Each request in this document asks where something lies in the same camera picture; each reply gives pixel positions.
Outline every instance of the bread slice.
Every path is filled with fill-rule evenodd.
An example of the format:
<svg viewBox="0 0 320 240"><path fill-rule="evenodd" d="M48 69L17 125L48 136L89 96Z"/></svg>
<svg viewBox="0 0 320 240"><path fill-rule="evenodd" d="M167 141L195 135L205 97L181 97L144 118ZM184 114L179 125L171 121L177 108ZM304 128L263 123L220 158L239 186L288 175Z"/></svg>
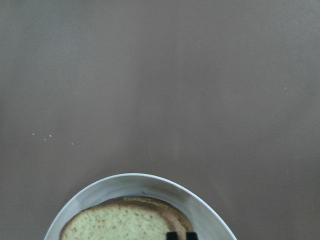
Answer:
<svg viewBox="0 0 320 240"><path fill-rule="evenodd" d="M65 224L59 240L166 240L193 232L188 218L171 204L150 197L126 196L85 209Z"/></svg>

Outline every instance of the table surface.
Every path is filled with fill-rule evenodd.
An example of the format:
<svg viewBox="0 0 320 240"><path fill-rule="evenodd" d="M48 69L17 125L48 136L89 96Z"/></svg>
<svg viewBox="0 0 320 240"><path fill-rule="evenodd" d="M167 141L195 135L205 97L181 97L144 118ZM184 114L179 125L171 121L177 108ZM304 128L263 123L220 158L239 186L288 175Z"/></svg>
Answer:
<svg viewBox="0 0 320 240"><path fill-rule="evenodd" d="M4 0L0 23L1 240L136 172L239 240L319 238L319 1Z"/></svg>

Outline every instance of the plate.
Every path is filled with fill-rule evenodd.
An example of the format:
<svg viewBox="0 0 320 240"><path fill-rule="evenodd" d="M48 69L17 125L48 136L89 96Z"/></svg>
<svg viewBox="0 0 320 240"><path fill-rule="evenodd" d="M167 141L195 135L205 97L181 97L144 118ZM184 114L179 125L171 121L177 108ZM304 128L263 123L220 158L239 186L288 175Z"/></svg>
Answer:
<svg viewBox="0 0 320 240"><path fill-rule="evenodd" d="M80 211L124 196L146 196L173 205L188 217L199 240L236 240L221 217L197 195L173 181L144 173L109 176L82 189L55 217L44 240L58 240L63 226Z"/></svg>

